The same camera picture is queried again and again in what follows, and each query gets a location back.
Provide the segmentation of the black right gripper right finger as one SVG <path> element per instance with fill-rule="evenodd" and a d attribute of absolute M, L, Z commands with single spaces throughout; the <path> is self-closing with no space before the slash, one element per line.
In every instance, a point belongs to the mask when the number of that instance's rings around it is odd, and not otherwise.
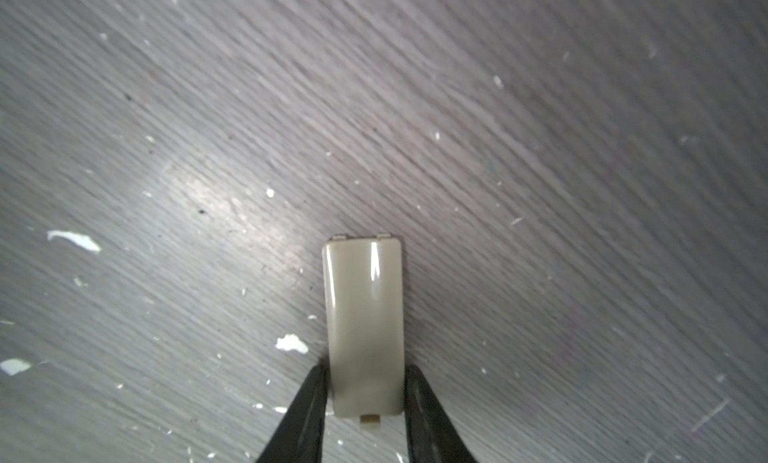
<path fill-rule="evenodd" d="M 416 365 L 405 370 L 404 415 L 411 462 L 476 462 Z"/>

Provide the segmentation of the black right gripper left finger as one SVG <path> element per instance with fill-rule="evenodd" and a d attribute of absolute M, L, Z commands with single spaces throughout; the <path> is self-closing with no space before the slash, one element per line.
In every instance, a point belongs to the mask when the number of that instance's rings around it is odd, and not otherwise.
<path fill-rule="evenodd" d="M 256 462 L 320 463 L 328 395 L 328 365 L 319 363 L 307 374 Z"/>

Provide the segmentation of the remote battery cover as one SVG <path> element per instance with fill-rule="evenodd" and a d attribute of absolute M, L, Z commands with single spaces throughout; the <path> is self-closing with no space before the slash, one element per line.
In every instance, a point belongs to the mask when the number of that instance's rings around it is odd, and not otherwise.
<path fill-rule="evenodd" d="M 335 235 L 322 262 L 333 412 L 373 430 L 404 411 L 402 245 Z"/>

